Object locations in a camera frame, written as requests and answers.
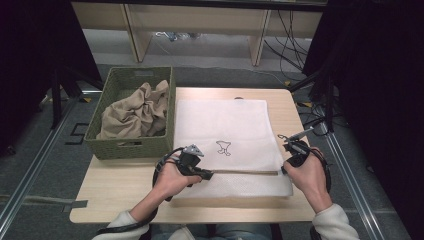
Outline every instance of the person's left hand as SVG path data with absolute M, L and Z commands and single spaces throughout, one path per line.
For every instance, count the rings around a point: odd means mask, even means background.
M 153 190 L 158 191 L 164 199 L 177 195 L 190 184 L 202 181 L 200 176 L 184 176 L 180 173 L 174 161 L 168 159 L 162 167 Z

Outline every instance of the wooden table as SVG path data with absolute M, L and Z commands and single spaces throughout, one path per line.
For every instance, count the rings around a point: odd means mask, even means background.
M 284 159 L 283 141 L 303 130 L 291 93 L 282 89 L 177 88 L 179 99 L 262 99 Z M 158 159 L 98 160 L 93 156 L 76 201 L 87 207 L 70 214 L 74 223 L 112 221 L 119 212 L 132 208 L 151 189 L 154 162 Z M 163 202 L 153 223 L 229 223 L 311 221 L 314 212 L 296 187 L 291 197 L 173 199 Z

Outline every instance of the person's right hand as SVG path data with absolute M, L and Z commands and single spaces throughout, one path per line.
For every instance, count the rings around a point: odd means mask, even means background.
M 284 162 L 284 169 L 292 179 L 293 184 L 299 188 L 315 213 L 325 210 L 333 204 L 326 189 L 326 178 L 321 161 L 310 153 L 302 166 L 295 168 L 289 162 Z

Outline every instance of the drawing on cloth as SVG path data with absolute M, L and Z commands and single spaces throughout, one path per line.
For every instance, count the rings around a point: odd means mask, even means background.
M 231 142 L 216 141 L 216 143 L 221 147 L 221 149 L 218 150 L 219 154 L 231 155 L 231 153 L 228 152 L 228 147 L 231 145 Z

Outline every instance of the crumpled cloth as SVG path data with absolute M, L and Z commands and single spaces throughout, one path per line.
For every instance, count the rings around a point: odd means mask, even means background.
M 161 81 L 153 91 L 148 82 L 131 96 L 112 103 L 102 114 L 97 139 L 135 139 L 153 136 L 166 126 L 169 85 Z

